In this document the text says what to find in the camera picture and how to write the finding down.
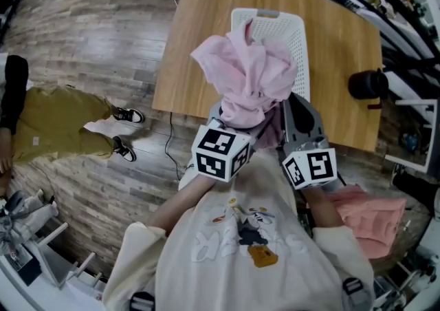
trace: black and white sneaker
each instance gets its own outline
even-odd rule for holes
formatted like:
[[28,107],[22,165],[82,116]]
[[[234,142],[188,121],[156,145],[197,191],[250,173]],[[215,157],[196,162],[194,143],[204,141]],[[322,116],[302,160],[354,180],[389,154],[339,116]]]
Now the black and white sneaker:
[[114,153],[120,154],[125,160],[129,162],[134,162],[136,160],[136,155],[134,151],[123,143],[119,136],[115,136],[113,138],[114,144]]
[[132,108],[118,108],[119,113],[113,115],[116,120],[125,120],[129,122],[144,122],[144,114]]

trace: sleeve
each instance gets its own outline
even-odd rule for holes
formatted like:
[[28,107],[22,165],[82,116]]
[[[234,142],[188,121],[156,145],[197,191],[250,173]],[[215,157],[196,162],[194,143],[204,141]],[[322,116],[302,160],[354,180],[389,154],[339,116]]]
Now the sleeve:
[[26,59],[9,55],[5,66],[6,89],[1,100],[0,127],[7,127],[12,135],[15,134],[17,120],[25,104],[28,76]]
[[154,277],[157,261],[166,242],[165,230],[131,224],[104,289],[102,302],[107,311],[128,310],[131,296]]
[[359,279],[362,282],[361,288],[366,287],[366,291],[372,298],[372,303],[374,299],[373,268],[360,248],[353,231],[347,226],[314,228],[313,240],[335,267],[341,278],[343,288],[353,288],[356,291],[356,282],[350,282],[354,279]]

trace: black jacket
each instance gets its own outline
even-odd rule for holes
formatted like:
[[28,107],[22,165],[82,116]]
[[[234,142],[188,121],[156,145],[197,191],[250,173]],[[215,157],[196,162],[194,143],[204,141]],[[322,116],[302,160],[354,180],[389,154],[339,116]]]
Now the black jacket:
[[18,55],[9,55],[5,66],[6,86],[1,99],[0,127],[7,127],[12,135],[15,134],[17,120],[25,104],[28,76],[26,59]]

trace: cartoon print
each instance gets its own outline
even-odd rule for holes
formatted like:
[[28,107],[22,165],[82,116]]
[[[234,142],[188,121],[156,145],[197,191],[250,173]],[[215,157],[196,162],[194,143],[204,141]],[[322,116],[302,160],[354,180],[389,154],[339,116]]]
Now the cartoon print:
[[259,232],[261,224],[272,224],[274,215],[267,212],[265,207],[243,209],[232,198],[228,201],[223,215],[212,219],[213,224],[226,222],[234,217],[237,226],[237,233],[240,237],[238,243],[247,246],[247,251],[258,268],[271,266],[278,261],[278,255],[274,254],[268,247],[268,240],[263,238]]
[[241,221],[237,222],[237,228],[239,231],[239,244],[240,245],[267,245],[267,240],[263,239],[260,235],[258,228],[255,228],[248,220],[245,220],[243,223]]
[[[288,234],[286,236],[279,235],[277,232],[268,233],[261,228],[261,236],[268,241],[267,247],[289,257],[291,254],[308,255],[307,246],[296,234]],[[191,261],[203,262],[215,260],[216,258],[224,258],[230,255],[240,254],[242,257],[252,258],[251,252],[258,252],[263,245],[240,245],[237,241],[237,225],[227,226],[224,232],[197,232],[194,244],[191,249]]]

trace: black cylindrical object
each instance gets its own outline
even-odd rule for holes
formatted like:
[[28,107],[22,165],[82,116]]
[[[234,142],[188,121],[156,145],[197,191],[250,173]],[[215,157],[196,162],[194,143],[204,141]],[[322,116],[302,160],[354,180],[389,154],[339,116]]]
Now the black cylindrical object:
[[[380,69],[358,72],[350,76],[349,92],[356,99],[385,99],[388,96],[388,79]],[[370,109],[378,107],[380,108],[379,105],[368,106]]]

